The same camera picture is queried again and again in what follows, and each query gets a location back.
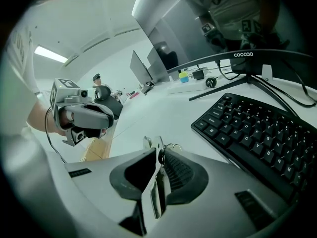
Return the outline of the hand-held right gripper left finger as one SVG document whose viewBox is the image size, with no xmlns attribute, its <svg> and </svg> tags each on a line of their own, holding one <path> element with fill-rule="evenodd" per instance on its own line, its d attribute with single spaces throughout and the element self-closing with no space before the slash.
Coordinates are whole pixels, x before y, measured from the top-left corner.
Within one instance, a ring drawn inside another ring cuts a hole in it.
<svg viewBox="0 0 317 238">
<path fill-rule="evenodd" d="M 77 188 L 106 217 L 132 233 L 147 231 L 142 194 L 156 170 L 154 148 L 65 167 Z"/>
</svg>

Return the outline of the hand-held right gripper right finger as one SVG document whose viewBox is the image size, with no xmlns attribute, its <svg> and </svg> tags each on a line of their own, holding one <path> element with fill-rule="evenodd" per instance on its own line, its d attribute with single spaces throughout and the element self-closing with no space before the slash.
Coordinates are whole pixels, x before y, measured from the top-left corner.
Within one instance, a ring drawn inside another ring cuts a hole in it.
<svg viewBox="0 0 317 238">
<path fill-rule="evenodd" d="M 167 206 L 147 221 L 148 238 L 268 238 L 293 213 L 294 206 L 233 164 L 181 154 L 203 166 L 209 182 L 189 204 Z"/>
</svg>

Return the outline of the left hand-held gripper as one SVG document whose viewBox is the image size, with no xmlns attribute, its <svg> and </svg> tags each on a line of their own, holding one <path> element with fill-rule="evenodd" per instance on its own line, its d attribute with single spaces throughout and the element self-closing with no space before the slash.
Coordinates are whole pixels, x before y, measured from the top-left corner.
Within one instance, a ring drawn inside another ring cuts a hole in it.
<svg viewBox="0 0 317 238">
<path fill-rule="evenodd" d="M 69 79 L 56 78 L 53 82 L 50 105 L 56 126 L 65 131 L 63 142 L 76 146 L 85 137 L 101 138 L 114 124 L 114 116 L 106 106 L 92 103 L 88 90 L 80 88 Z M 65 110 L 70 123 L 60 123 L 60 114 Z"/>
</svg>

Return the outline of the person's left hand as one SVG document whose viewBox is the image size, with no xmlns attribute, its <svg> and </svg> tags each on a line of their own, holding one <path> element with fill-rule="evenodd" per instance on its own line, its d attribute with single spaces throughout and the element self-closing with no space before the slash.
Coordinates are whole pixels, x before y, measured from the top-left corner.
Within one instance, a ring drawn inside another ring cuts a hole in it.
<svg viewBox="0 0 317 238">
<path fill-rule="evenodd" d="M 74 120 L 74 115 L 71 111 L 66 110 L 65 108 L 61 109 L 59 112 L 59 123 L 62 127 L 71 123 Z"/>
</svg>

